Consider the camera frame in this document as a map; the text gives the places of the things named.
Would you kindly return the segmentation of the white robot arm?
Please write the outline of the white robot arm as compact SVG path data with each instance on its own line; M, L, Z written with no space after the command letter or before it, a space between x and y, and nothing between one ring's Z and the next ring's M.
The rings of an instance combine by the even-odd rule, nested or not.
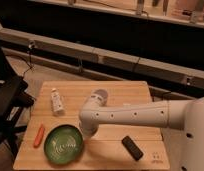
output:
M79 112L79 127L86 137L101 124L169 127L184 131L182 171L204 171L204 97L108 107L108 92L94 90Z

